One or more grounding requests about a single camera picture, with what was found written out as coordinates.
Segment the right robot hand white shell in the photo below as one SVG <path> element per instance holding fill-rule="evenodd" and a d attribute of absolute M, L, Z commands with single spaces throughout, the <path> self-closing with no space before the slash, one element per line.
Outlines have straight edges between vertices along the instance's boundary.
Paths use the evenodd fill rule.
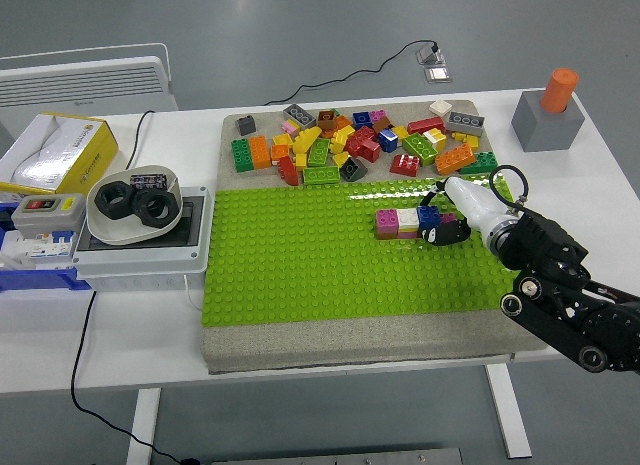
<path fill-rule="evenodd" d="M 477 230 L 486 248 L 498 255 L 501 243 L 517 222 L 507 213 L 507 206 L 485 187 L 457 177 L 436 182 L 421 204 L 427 206 L 437 193 L 444 193 L 464 218 L 437 227 L 421 227 L 419 235 L 431 245 L 445 246 L 463 242 L 472 230 Z"/>

